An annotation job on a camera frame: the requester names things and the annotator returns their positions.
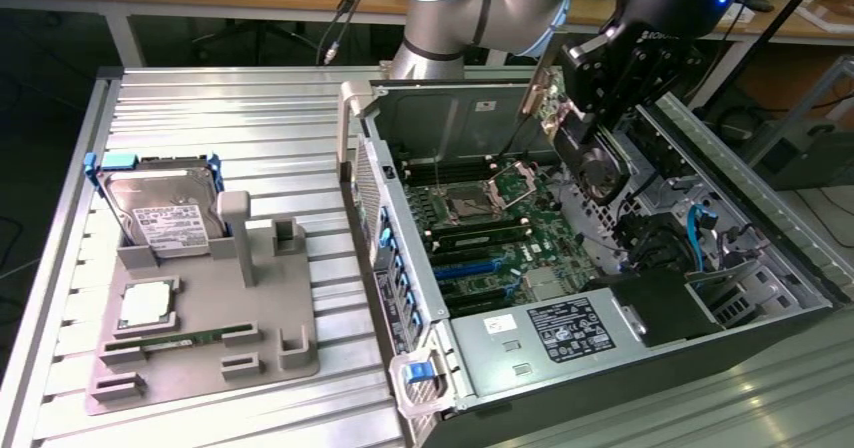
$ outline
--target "motherboard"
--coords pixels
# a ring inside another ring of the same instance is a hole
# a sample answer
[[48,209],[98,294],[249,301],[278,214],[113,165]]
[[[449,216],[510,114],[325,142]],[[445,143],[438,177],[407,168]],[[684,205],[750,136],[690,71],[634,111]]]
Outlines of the motherboard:
[[405,173],[453,317],[577,293],[600,276],[536,163],[486,159],[411,166]]

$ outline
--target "aluminum extrusion table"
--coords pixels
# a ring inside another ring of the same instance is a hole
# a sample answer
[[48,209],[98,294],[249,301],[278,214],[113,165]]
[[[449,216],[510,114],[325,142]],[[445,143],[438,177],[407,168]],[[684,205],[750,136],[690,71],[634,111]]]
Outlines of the aluminum extrusion table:
[[[528,68],[474,71],[530,76]],[[0,446],[403,446],[334,172],[339,84],[378,77],[371,68],[207,68],[98,81],[0,392]],[[105,149],[214,151],[226,187],[253,195],[254,218],[305,223],[317,376],[86,415],[119,228],[80,167],[85,153]],[[850,446],[852,333],[849,311],[728,372],[502,446]]]

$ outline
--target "wooden table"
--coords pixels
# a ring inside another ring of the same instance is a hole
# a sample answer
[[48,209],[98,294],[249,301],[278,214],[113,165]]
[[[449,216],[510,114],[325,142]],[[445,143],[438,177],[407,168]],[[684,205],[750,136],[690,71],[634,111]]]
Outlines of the wooden table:
[[[768,28],[786,0],[770,0],[777,10],[757,13],[748,24],[737,24],[728,40],[726,55],[698,90],[692,106],[702,105]],[[107,19],[122,62],[127,67],[145,66],[137,36],[129,21],[133,15],[182,16],[329,22],[339,0],[0,0],[0,7],[99,13]],[[362,0],[354,23],[406,23],[409,0]],[[594,34],[614,12],[614,0],[573,0],[568,24],[577,33]],[[730,22],[722,22],[706,38],[724,37]],[[822,31],[794,14],[784,24],[776,43],[854,46],[854,35]],[[491,52],[489,64],[503,64],[506,54]]]

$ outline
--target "floor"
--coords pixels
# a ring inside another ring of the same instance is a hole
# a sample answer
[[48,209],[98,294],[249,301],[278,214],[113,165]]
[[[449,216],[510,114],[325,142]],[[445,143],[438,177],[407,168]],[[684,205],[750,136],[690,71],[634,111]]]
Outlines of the floor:
[[[134,26],[151,66],[254,64],[251,33],[210,44],[205,53],[194,51],[191,40],[223,29],[225,20],[135,17]],[[295,23],[279,26],[297,29]],[[305,36],[318,40],[325,28],[309,24]],[[354,25],[335,63],[373,65],[391,59],[402,31]],[[11,249],[3,276],[40,256],[98,68],[121,62],[97,15],[0,10],[0,36],[0,250]],[[467,64],[485,59],[485,50],[466,54]],[[265,65],[310,66],[314,60],[313,50],[267,37]],[[533,61],[510,57],[509,63]],[[20,236],[15,222],[24,229]],[[27,300],[36,267],[0,278],[0,376],[22,315],[16,305]]]

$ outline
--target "hard drive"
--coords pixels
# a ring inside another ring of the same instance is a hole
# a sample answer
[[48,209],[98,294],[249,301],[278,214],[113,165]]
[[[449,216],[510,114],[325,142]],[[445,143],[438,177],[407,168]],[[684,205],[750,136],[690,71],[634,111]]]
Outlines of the hard drive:
[[159,258],[203,255],[209,240],[227,236],[217,215],[219,158],[143,158],[107,153],[101,167],[87,155],[86,173],[110,204],[126,245],[149,245]]

